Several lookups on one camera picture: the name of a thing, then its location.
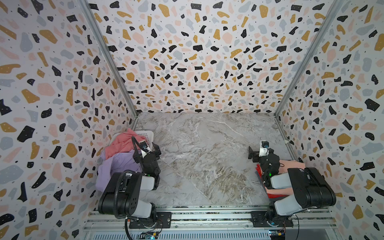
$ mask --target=black bracket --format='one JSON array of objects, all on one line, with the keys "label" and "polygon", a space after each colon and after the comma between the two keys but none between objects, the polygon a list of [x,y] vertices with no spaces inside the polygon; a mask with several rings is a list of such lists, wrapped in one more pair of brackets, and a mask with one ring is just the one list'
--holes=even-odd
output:
[{"label": "black bracket", "polygon": [[[266,211],[254,211],[251,212],[251,222],[253,227],[267,227],[270,228],[271,225],[267,223],[265,218]],[[273,224],[276,227],[283,227],[284,222],[286,227],[293,227],[292,220],[289,219],[289,216],[277,216],[273,218]]]}]

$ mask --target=speckled wall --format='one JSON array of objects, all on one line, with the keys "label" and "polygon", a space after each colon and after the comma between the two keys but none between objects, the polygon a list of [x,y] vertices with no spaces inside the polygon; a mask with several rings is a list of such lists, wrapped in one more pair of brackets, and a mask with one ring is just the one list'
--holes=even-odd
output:
[{"label": "speckled wall", "polygon": [[274,112],[333,1],[89,0],[138,112]]},{"label": "speckled wall", "polygon": [[279,116],[348,240],[384,239],[383,4],[345,1]]},{"label": "speckled wall", "polygon": [[75,1],[0,7],[0,238],[79,239],[131,115]]}]

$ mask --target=gold spot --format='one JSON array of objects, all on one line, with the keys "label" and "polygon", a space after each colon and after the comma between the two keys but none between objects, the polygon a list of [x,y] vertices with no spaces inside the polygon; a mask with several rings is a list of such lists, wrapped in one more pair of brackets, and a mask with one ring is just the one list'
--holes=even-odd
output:
[{"label": "gold spot", "polygon": [[301,37],[301,39],[303,39],[304,41],[308,41],[308,37],[309,37],[309,35],[310,35],[310,32],[311,31],[306,31],[305,33],[304,33],[304,35]]},{"label": "gold spot", "polygon": [[12,127],[7,122],[1,123],[0,126],[1,126],[1,129],[3,130],[3,132],[16,132],[17,131],[16,128]]},{"label": "gold spot", "polygon": [[345,35],[345,30],[344,30],[344,28],[340,24],[338,24],[336,26],[336,29],[337,29],[337,31],[340,31],[343,35]]},{"label": "gold spot", "polygon": [[321,76],[321,79],[324,79],[324,78],[333,78],[335,77],[335,74],[332,73],[332,72],[325,72],[323,76]]},{"label": "gold spot", "polygon": [[353,209],[353,212],[352,212],[352,215],[356,218],[356,219],[361,219],[364,217],[363,213],[362,213],[362,210],[361,210],[361,207],[357,204],[355,209]]},{"label": "gold spot", "polygon": [[198,13],[195,13],[195,20],[197,23],[200,22],[200,16]]},{"label": "gold spot", "polygon": [[355,48],[357,48],[357,46],[359,46],[361,44],[361,41],[358,40],[352,47],[349,48],[349,51],[351,52],[352,50],[354,50]]},{"label": "gold spot", "polygon": [[66,240],[70,237],[70,236],[68,235],[68,233],[67,233],[65,230],[61,233],[60,236],[63,237],[63,238],[65,238]]},{"label": "gold spot", "polygon": [[153,58],[153,56],[155,56],[156,53],[158,53],[159,51],[157,49],[152,49],[148,52],[148,55],[149,55],[149,58]]},{"label": "gold spot", "polygon": [[352,174],[352,175],[348,178],[347,183],[348,183],[349,185],[352,184],[354,177],[355,177],[355,175]]},{"label": "gold spot", "polygon": [[275,60],[277,58],[278,54],[274,55],[273,57],[268,58],[268,61]]},{"label": "gold spot", "polygon": [[0,73],[9,74],[12,72],[14,68],[21,67],[20,64],[8,64],[0,66]]},{"label": "gold spot", "polygon": [[66,101],[69,102],[71,106],[73,106],[73,89],[72,88],[68,89]]},{"label": "gold spot", "polygon": [[367,183],[367,185],[364,186],[366,189],[371,189],[376,184],[375,182],[373,182],[369,179],[367,179],[366,183]]},{"label": "gold spot", "polygon": [[169,9],[167,6],[163,5],[163,4],[159,4],[159,8],[161,10],[161,12],[163,13],[164,17],[169,17]]},{"label": "gold spot", "polygon": [[375,51],[381,51],[384,47],[384,33],[381,33],[375,45]]},{"label": "gold spot", "polygon": [[40,35],[48,39],[53,44],[57,43],[57,38],[53,35],[53,33],[50,30],[40,30]]},{"label": "gold spot", "polygon": [[7,29],[6,27],[0,25],[0,30],[7,34],[8,36],[10,36],[11,38],[15,39],[16,40],[16,34],[14,32],[12,32],[11,30]]},{"label": "gold spot", "polygon": [[323,51],[323,53],[325,53],[325,52],[327,51],[328,46],[329,46],[329,42],[326,42],[326,43],[324,44],[324,46],[321,47],[321,50]]},{"label": "gold spot", "polygon": [[126,29],[122,30],[122,37],[131,40],[131,37],[129,36],[128,31]]},{"label": "gold spot", "polygon": [[323,14],[320,14],[320,13],[315,13],[314,14],[314,18],[316,18],[316,19],[319,19],[319,18],[325,19],[325,16]]},{"label": "gold spot", "polygon": [[34,102],[37,102],[40,100],[40,98],[38,96],[31,93],[28,89],[23,89],[22,94],[28,103],[34,103]]},{"label": "gold spot", "polygon": [[295,21],[296,21],[296,14],[292,14],[291,24],[294,23]]},{"label": "gold spot", "polygon": [[129,15],[128,13],[126,13],[126,12],[122,12],[122,11],[117,11],[117,14],[118,14],[119,16],[121,16],[122,18],[124,18],[124,17],[129,17],[129,18],[131,18],[131,17],[132,17],[132,16]]},{"label": "gold spot", "polygon": [[220,30],[219,29],[216,29],[215,34],[214,34],[214,38],[216,38],[217,40],[220,40]]},{"label": "gold spot", "polygon": [[243,23],[241,24],[241,27],[242,27],[242,28],[245,26],[245,24],[247,23],[247,21],[248,21],[248,17],[245,16],[245,17],[244,17],[244,20],[243,20]]},{"label": "gold spot", "polygon": [[268,7],[264,5],[259,6],[260,9],[260,15],[262,18],[266,18],[266,15],[268,14]]},{"label": "gold spot", "polygon": [[337,137],[337,142],[340,145],[347,144],[351,141],[351,137],[349,137],[347,134],[342,133]]},{"label": "gold spot", "polygon": [[304,124],[303,124],[303,129],[306,130],[308,127],[308,123],[307,123],[307,120],[304,121]]},{"label": "gold spot", "polygon": [[133,74],[133,73],[127,73],[127,79],[128,80],[130,80],[130,81],[135,81],[135,74]]},{"label": "gold spot", "polygon": [[28,236],[31,234],[31,232],[33,232],[35,230],[39,230],[38,224],[29,226],[29,227],[25,227],[24,234],[25,234],[25,236]]},{"label": "gold spot", "polygon": [[76,146],[73,143],[68,143],[67,148],[65,149],[65,153],[70,157],[76,156],[77,154]]},{"label": "gold spot", "polygon": [[94,13],[93,14],[94,16],[95,16],[95,19],[99,22],[99,23],[101,23],[103,20],[101,19],[101,17],[97,14],[97,13]]},{"label": "gold spot", "polygon": [[65,215],[70,214],[71,212],[73,212],[74,207],[75,207],[75,205],[73,205],[73,204],[68,204],[68,205],[65,207],[64,211],[62,212],[61,216],[63,217],[63,216],[65,216]]},{"label": "gold spot", "polygon": [[219,17],[227,17],[227,18],[229,18],[229,15],[228,14],[226,14],[226,13],[224,13],[224,12],[222,12],[222,11],[218,11],[217,12],[217,15],[219,16]]},{"label": "gold spot", "polygon": [[201,79],[203,79],[204,81],[207,80],[208,77],[209,77],[209,73],[208,73],[208,72],[203,72],[203,73],[201,74]]},{"label": "gold spot", "polygon": [[275,75],[273,76],[272,79],[274,81],[278,81],[281,78],[282,75],[283,75],[283,73],[275,73]]}]

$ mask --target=gray marble surface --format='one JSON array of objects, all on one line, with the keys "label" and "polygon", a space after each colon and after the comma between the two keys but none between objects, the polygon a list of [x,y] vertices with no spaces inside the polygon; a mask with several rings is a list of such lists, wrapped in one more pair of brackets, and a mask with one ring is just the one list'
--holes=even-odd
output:
[{"label": "gray marble surface", "polygon": [[153,131],[162,151],[159,187],[140,198],[167,206],[268,204],[248,146],[267,140],[280,159],[291,159],[274,123],[265,114],[140,114],[135,130]]}]

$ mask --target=red cloth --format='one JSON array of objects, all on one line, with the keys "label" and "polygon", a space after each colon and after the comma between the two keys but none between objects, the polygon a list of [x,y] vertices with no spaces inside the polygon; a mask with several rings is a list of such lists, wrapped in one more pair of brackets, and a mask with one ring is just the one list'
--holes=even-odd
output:
[{"label": "red cloth", "polygon": [[137,135],[132,129],[128,129],[126,132],[122,132],[112,142],[111,145],[105,148],[105,159],[108,159],[119,152],[129,152],[133,148],[132,136],[134,136],[137,142],[145,140],[142,136]]}]

